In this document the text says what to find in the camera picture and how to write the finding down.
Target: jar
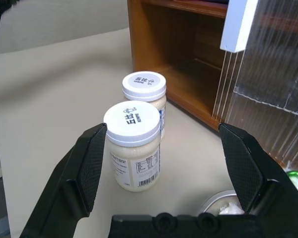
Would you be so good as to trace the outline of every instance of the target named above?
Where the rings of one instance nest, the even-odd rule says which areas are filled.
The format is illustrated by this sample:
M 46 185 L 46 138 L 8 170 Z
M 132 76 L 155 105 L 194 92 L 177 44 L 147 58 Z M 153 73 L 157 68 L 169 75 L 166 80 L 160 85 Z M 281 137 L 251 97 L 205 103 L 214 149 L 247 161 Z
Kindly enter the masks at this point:
M 106 145 L 117 183 L 128 191 L 153 186 L 160 175 L 160 115 L 151 104 L 126 101 L 104 116 Z
M 151 71 L 134 72 L 123 79 L 123 92 L 129 100 L 148 102 L 158 109 L 161 121 L 161 138 L 164 136 L 164 116 L 167 98 L 166 80 L 159 73 Z

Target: white lid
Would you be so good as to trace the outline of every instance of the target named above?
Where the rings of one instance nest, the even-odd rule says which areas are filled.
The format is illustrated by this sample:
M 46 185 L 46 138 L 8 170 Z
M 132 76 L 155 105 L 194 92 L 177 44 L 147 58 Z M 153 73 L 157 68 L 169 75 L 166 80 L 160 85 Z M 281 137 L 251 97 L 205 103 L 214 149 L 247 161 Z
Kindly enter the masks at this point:
M 160 132 L 159 111 L 149 103 L 126 101 L 111 107 L 104 116 L 107 137 L 113 143 L 135 147 L 153 141 Z
M 130 100 L 151 102 L 165 95 L 166 81 L 159 73 L 134 72 L 123 79 L 123 92 Z

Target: wooden cabinet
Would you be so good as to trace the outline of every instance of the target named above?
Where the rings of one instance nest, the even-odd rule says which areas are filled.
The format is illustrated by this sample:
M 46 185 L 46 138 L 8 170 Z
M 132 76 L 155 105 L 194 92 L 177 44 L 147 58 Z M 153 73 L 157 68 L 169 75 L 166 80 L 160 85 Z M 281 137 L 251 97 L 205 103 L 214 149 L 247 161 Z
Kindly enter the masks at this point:
M 128 0 L 134 71 L 164 75 L 168 99 L 214 129 L 226 9 L 197 0 Z

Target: beige tabletop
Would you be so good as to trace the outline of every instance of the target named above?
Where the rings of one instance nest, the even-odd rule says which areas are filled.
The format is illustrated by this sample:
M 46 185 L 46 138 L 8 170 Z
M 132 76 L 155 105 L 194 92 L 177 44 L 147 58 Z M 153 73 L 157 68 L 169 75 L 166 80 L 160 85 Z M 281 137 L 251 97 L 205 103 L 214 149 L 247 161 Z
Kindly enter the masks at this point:
M 121 82 L 130 72 L 128 29 L 0 55 L 0 159 L 12 238 L 58 161 L 124 100 Z M 114 214 L 196 215 L 209 196 L 232 189 L 218 135 L 170 103 L 161 167 L 154 187 L 128 192 L 105 148 L 94 209 L 74 237 L 107 237 Z

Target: metal bowl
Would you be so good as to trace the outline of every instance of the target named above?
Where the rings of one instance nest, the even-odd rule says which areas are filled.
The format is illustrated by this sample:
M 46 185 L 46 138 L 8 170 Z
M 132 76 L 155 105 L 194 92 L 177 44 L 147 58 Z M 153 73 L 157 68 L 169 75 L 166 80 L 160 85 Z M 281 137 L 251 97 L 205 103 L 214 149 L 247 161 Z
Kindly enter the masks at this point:
M 214 196 L 210 197 L 200 208 L 200 213 L 208 212 L 217 216 L 220 213 L 222 207 L 228 206 L 230 202 L 233 202 L 240 206 L 235 190 L 227 190 L 219 192 Z

